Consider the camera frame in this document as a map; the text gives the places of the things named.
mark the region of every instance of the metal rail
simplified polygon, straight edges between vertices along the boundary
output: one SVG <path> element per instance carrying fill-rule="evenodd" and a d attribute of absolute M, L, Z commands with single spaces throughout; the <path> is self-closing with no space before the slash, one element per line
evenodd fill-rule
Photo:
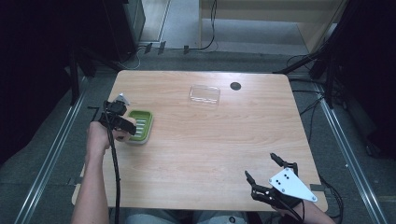
<path fill-rule="evenodd" d="M 74 120 L 78 114 L 78 111 L 81 107 L 82 101 L 85 97 L 86 90 L 88 89 L 88 79 L 84 77 L 81 80 L 81 95 L 77 98 L 74 106 L 71 106 L 66 114 L 64 122 L 57 133 L 55 140 L 52 143 L 52 146 L 49 150 L 49 154 L 47 158 L 44 160 L 41 169 L 35 178 L 33 185 L 30 187 L 26 199 L 23 203 L 21 211 L 19 212 L 15 223 L 29 223 L 30 218 L 32 217 L 35 207 L 40 200 L 41 194 L 44 191 L 44 188 L 47 185 L 47 182 L 50 179 L 50 174 L 56 164 L 56 161 L 59 158 L 59 155 L 62 152 L 64 141 L 66 140 L 71 126 L 73 125 Z"/>
<path fill-rule="evenodd" d="M 324 91 L 320 85 L 314 85 L 317 91 Z M 332 132 L 334 133 L 335 139 L 337 140 L 338 146 L 343 153 L 346 164 L 349 168 L 353 180 L 355 181 L 359 193 L 361 194 L 361 198 L 366 205 L 367 211 L 373 223 L 388 224 L 388 221 L 385 217 L 384 212 L 381 209 L 378 199 L 376 198 L 369 181 L 367 180 L 363 170 L 361 169 L 361 165 L 359 164 L 351 145 L 347 141 L 347 137 L 344 134 L 343 129 L 341 128 L 341 124 L 339 123 L 337 116 L 335 115 L 334 111 L 329 108 L 326 102 L 321 101 L 321 106 L 327 120 L 329 121 Z"/>

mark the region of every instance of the finger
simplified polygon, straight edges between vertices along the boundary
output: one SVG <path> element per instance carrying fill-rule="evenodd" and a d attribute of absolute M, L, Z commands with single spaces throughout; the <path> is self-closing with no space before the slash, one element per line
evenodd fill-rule
<path fill-rule="evenodd" d="M 127 141 L 131 137 L 130 133 L 127 133 L 127 132 L 125 132 L 123 130 L 121 130 L 121 131 L 113 131 L 113 135 L 120 142 Z"/>
<path fill-rule="evenodd" d="M 130 117 L 128 117 L 126 119 L 129 120 L 134 126 L 136 126 L 136 119 L 130 118 Z"/>

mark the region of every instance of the black mount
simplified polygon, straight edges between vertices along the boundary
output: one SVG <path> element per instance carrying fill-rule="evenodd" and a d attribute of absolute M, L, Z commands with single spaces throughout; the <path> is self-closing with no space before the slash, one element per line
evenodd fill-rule
<path fill-rule="evenodd" d="M 127 119 L 121 116 L 126 112 L 125 103 L 122 101 L 108 102 L 105 101 L 105 112 L 99 118 L 99 122 L 111 130 L 124 130 L 125 132 L 134 135 L 136 133 L 136 126 Z"/>

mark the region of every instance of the person's leg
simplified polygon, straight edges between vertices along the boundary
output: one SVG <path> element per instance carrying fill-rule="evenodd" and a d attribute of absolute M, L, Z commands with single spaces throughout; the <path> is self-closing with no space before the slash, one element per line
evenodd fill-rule
<path fill-rule="evenodd" d="M 246 224 L 248 218 L 244 212 L 234 211 L 195 211 L 192 216 L 192 223 L 197 224 Z"/>
<path fill-rule="evenodd" d="M 177 214 L 171 210 L 128 208 L 126 211 L 125 224 L 179 224 Z"/>

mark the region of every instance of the green tray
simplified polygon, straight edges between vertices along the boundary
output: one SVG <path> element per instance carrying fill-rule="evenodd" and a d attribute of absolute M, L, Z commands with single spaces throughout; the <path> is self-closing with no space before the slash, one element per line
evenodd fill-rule
<path fill-rule="evenodd" d="M 129 138 L 130 143 L 144 144 L 149 139 L 152 114 L 149 111 L 133 110 L 128 117 L 136 119 L 136 134 Z"/>

